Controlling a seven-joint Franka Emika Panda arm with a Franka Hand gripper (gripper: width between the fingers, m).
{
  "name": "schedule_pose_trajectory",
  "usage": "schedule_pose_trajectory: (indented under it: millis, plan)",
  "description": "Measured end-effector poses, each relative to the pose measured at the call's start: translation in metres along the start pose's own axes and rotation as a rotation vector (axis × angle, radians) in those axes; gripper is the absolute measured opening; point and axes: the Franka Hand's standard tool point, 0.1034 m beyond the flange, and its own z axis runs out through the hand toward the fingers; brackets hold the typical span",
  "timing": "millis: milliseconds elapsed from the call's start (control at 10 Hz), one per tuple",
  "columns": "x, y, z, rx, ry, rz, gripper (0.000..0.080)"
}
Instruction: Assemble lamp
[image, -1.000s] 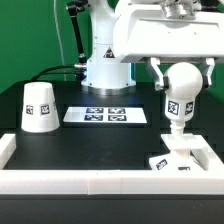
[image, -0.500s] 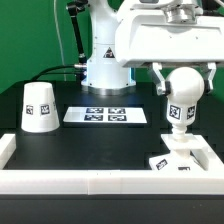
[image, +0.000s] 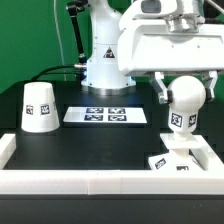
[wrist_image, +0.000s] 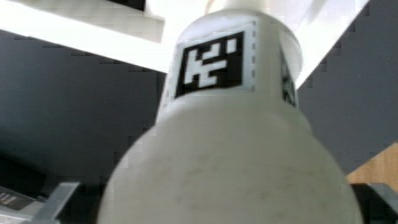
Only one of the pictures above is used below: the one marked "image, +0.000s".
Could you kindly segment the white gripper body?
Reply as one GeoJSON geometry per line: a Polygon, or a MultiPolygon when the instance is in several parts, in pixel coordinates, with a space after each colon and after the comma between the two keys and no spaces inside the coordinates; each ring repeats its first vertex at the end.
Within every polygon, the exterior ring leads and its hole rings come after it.
{"type": "Polygon", "coordinates": [[[207,24],[204,0],[135,0],[119,22],[124,75],[224,70],[224,25],[207,24]]]}

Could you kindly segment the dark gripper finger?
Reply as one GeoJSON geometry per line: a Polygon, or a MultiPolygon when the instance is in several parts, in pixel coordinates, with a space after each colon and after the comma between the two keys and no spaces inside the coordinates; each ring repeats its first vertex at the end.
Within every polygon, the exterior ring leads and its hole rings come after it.
{"type": "Polygon", "coordinates": [[[164,73],[153,72],[150,75],[150,84],[158,95],[158,101],[160,104],[169,104],[172,102],[172,91],[169,90],[163,83],[164,73]]]}
{"type": "Polygon", "coordinates": [[[215,99],[215,86],[218,80],[218,73],[216,71],[203,71],[201,73],[203,86],[205,89],[204,102],[211,102],[215,99]]]}

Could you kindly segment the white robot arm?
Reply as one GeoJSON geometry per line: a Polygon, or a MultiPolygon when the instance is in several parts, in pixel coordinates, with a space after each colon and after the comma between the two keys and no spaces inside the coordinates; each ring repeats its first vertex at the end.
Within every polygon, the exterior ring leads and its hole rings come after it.
{"type": "Polygon", "coordinates": [[[204,0],[132,0],[120,14],[107,0],[90,0],[93,49],[84,84],[111,94],[147,75],[161,103],[174,93],[166,75],[202,75],[207,98],[214,98],[217,73],[224,70],[224,24],[206,19],[204,0]]]}

